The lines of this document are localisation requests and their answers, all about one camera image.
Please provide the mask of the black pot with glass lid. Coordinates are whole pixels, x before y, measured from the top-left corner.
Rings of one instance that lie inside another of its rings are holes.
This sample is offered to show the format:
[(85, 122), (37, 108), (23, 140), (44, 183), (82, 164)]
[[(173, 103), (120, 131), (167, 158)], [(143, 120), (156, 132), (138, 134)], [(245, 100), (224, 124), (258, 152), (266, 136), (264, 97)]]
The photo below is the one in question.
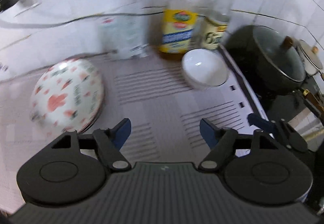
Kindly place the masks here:
[(225, 48), (262, 103), (291, 94), (306, 79), (293, 39), (270, 27), (242, 26), (228, 38)]

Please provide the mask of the white bunny carrot plate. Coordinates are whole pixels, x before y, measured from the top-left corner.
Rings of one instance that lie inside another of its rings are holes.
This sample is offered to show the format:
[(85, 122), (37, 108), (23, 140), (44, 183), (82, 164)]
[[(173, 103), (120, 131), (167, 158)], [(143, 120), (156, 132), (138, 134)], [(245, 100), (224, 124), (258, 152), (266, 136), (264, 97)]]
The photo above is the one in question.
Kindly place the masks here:
[(46, 136), (84, 132), (99, 115), (104, 96), (102, 76), (90, 61), (62, 61), (37, 81), (30, 97), (31, 121)]

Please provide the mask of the white vinegar bottle yellow cap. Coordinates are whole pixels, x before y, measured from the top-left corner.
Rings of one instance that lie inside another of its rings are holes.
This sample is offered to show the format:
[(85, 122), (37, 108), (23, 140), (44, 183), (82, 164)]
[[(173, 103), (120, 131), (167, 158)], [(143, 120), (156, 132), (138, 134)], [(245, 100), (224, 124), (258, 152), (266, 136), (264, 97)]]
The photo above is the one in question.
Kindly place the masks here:
[(208, 50), (216, 50), (221, 43), (230, 21), (233, 0), (213, 0), (210, 2), (200, 32), (200, 45)]

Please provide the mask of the white salt bag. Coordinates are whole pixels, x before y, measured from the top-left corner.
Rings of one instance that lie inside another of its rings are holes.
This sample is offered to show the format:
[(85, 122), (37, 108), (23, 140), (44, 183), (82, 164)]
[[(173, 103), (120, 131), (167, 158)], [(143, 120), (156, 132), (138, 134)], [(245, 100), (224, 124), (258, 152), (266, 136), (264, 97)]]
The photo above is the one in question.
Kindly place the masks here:
[(106, 16), (98, 21), (98, 35), (112, 60), (147, 56), (142, 19), (139, 16)]

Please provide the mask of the small white lidded pot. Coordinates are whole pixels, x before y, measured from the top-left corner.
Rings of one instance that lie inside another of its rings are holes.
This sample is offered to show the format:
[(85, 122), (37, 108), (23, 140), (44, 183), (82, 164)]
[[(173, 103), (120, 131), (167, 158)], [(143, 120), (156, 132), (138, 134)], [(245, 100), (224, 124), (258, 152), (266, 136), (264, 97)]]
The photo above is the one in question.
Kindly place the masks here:
[(319, 50), (316, 46), (311, 47), (304, 40), (299, 40), (296, 48), (304, 64), (305, 72), (309, 76), (314, 76), (323, 70), (322, 62), (317, 56)]

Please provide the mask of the white ceramic bowl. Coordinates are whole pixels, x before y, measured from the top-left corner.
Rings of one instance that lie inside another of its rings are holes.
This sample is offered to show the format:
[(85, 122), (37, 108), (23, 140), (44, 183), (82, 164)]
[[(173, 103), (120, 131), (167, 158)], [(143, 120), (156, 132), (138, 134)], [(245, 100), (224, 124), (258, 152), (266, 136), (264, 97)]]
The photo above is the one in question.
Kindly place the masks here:
[(184, 54), (181, 67), (184, 80), (199, 90), (223, 85), (230, 73), (222, 56), (203, 48)]

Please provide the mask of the yellow label cooking wine bottle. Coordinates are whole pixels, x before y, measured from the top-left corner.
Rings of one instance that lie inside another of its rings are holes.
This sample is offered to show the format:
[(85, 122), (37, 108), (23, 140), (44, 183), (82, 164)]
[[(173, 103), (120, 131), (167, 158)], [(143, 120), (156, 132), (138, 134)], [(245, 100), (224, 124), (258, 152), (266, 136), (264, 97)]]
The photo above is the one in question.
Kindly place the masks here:
[(189, 50), (197, 22), (198, 0), (165, 0), (159, 54), (163, 59), (180, 60)]

